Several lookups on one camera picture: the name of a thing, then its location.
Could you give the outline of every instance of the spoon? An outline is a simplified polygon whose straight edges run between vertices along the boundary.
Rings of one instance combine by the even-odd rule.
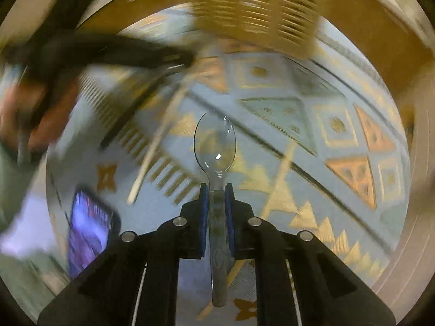
[[[223,177],[236,155],[236,135],[229,118],[217,111],[205,113],[195,130],[196,161],[209,181],[208,225],[210,266],[212,269],[213,306],[227,301],[227,235],[225,228],[225,194]]]

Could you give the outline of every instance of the round table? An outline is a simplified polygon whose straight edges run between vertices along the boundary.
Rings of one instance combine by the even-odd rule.
[[[236,199],[279,230],[312,231],[366,284],[388,265],[405,221],[410,164],[405,132],[388,89],[345,36],[321,22],[311,60],[209,36],[195,30],[190,6],[151,15],[122,33],[196,45],[207,40],[197,81],[163,139],[138,200],[127,196],[173,92],[168,82],[145,103],[106,151],[106,131],[140,92],[144,71],[91,67],[60,142],[47,159],[47,202],[66,268],[71,202],[78,184],[91,187],[121,217],[121,232],[153,231],[197,198],[206,177],[193,135],[210,110],[228,115],[237,153],[226,179]],[[227,306],[212,309],[208,257],[180,265],[177,321],[192,325],[256,323],[253,261],[233,267]]]

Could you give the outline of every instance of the smartphone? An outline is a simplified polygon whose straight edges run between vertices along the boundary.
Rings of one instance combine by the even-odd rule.
[[[88,187],[79,186],[71,209],[69,276],[76,278],[119,235],[119,215]]]

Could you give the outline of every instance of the orange triangle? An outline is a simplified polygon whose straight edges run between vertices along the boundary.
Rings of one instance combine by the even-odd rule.
[[[373,176],[367,157],[330,159],[326,165],[371,209],[376,208]]]
[[[219,93],[227,93],[225,66],[218,57],[199,60],[197,80]]]
[[[395,145],[381,127],[360,107],[355,105],[362,129],[364,130],[367,146],[374,152],[394,151]]]

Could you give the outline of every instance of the green sleeve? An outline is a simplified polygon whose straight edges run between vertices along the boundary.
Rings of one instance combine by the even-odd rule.
[[[0,143],[0,234],[20,212],[39,160],[26,166],[17,164],[16,154]]]

